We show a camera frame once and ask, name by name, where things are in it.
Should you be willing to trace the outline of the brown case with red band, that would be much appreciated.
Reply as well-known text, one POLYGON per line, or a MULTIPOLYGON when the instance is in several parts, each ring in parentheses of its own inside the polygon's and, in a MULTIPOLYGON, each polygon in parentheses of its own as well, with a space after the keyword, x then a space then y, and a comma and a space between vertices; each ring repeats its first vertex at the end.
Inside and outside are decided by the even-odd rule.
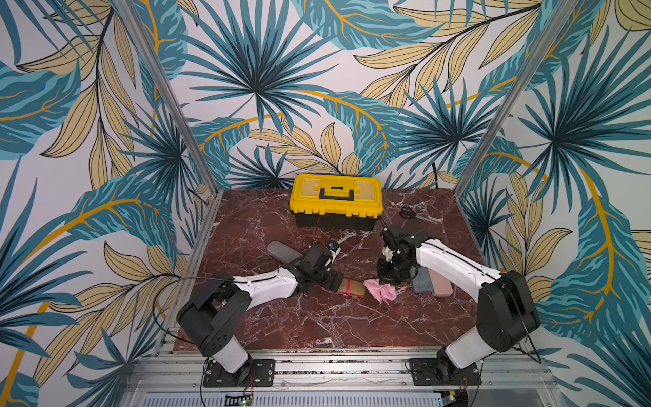
POLYGON ((366 295, 366 286, 360 281, 344 278, 337 293, 355 298, 363 298, 366 295))

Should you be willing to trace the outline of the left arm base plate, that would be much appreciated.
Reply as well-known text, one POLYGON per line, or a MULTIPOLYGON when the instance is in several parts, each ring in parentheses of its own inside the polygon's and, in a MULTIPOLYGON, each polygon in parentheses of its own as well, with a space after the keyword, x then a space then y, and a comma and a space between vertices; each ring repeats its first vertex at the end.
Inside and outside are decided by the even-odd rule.
POLYGON ((273 359, 252 359, 247 361, 234 373, 229 373, 222 365, 209 359, 203 374, 202 384, 205 388, 270 388, 276 373, 276 361, 273 359))

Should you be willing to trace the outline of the pink cloth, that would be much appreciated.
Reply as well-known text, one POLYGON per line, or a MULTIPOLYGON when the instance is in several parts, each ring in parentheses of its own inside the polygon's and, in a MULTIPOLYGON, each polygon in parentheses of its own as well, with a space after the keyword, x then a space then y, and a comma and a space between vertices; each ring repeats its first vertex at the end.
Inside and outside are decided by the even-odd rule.
POLYGON ((368 293, 380 304, 390 303, 397 298, 396 288, 389 283, 380 283, 378 279, 363 281, 368 293))

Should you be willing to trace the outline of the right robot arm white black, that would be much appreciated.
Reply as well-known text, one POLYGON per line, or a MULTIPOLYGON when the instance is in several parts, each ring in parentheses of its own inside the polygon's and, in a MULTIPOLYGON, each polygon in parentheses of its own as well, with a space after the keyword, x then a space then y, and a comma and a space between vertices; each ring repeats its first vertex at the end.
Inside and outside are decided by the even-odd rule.
POLYGON ((477 304, 476 325, 437 353, 437 369, 452 375, 529 339, 541 325, 531 291, 517 271, 501 272, 452 250, 425 232, 406 233, 398 225, 381 232, 384 247, 378 276, 382 283, 414 279, 418 269, 435 271, 477 304))

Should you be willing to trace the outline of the grey oval eyeglass case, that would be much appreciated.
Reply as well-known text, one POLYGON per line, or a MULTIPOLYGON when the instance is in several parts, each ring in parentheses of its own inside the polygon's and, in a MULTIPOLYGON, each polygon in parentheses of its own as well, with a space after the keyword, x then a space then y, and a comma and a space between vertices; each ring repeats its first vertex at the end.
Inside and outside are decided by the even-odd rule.
POLYGON ((283 265, 295 265, 303 259, 302 254, 278 241, 269 243, 267 254, 283 265))

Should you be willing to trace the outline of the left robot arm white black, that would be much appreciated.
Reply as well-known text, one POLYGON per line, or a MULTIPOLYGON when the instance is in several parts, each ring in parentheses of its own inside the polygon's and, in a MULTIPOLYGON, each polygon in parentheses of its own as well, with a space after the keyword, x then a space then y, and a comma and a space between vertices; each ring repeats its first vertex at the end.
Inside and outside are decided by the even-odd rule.
POLYGON ((313 286, 337 292, 343 276, 334 268, 340 253, 334 241, 313 244, 305 254, 277 241, 267 253, 281 265, 258 276, 229 276, 220 272, 201 286, 177 314, 176 320, 202 356, 240 383, 251 371, 252 358, 235 337, 245 314, 271 301, 291 298, 313 286))

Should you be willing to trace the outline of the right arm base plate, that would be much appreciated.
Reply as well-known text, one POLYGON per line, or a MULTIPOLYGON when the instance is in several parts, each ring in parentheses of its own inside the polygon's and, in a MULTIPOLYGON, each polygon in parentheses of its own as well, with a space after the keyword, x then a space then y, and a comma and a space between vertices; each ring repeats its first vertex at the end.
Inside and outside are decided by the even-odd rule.
POLYGON ((405 362, 415 386, 461 387, 481 384, 480 370, 476 364, 459 369, 439 358, 415 358, 405 362))

